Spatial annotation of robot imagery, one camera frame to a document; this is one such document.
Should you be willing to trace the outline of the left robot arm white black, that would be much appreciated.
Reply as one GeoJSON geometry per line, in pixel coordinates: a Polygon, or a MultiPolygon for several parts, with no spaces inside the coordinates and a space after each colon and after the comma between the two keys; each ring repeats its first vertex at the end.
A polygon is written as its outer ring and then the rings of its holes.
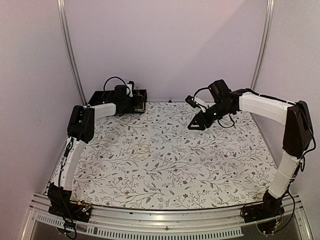
{"type": "Polygon", "coordinates": [[[95,135],[95,121],[109,116],[144,113],[146,101],[145,89],[135,88],[131,80],[126,83],[122,78],[112,76],[103,84],[103,90],[93,93],[87,105],[73,107],[59,172],[47,190],[51,206],[63,217],[70,217],[75,211],[70,202],[73,177],[82,152],[95,135]]]}

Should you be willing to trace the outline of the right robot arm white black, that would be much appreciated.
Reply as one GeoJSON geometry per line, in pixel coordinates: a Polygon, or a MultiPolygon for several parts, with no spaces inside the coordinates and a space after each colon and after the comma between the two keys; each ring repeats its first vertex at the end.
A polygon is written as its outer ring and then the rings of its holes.
{"type": "Polygon", "coordinates": [[[273,120],[284,126],[282,158],[277,173],[263,196],[258,213],[262,218],[269,218],[278,210],[278,202],[288,193],[290,184],[299,171],[304,171],[306,154],[314,151],[315,137],[309,108],[306,102],[290,102],[250,88],[231,90],[224,80],[216,80],[206,87],[213,97],[214,104],[208,105],[196,94],[188,95],[186,103],[199,112],[188,125],[189,130],[204,131],[224,116],[247,112],[273,120]]]}

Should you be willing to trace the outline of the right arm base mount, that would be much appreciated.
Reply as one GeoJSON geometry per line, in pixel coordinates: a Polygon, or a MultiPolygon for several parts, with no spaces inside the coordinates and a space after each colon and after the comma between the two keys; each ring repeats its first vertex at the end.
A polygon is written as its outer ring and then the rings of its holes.
{"type": "Polygon", "coordinates": [[[240,216],[245,223],[256,223],[256,227],[263,235],[272,235],[283,222],[284,207],[282,202],[271,205],[270,201],[259,204],[248,203],[240,210],[240,216]]]}

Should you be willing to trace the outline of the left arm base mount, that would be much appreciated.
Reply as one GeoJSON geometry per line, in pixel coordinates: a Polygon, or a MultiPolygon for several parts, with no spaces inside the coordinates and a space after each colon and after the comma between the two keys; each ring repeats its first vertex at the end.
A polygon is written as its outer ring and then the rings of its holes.
{"type": "Polygon", "coordinates": [[[62,217],[65,219],[88,223],[91,217],[93,205],[84,202],[68,200],[51,200],[48,212],[52,215],[62,217]]]}

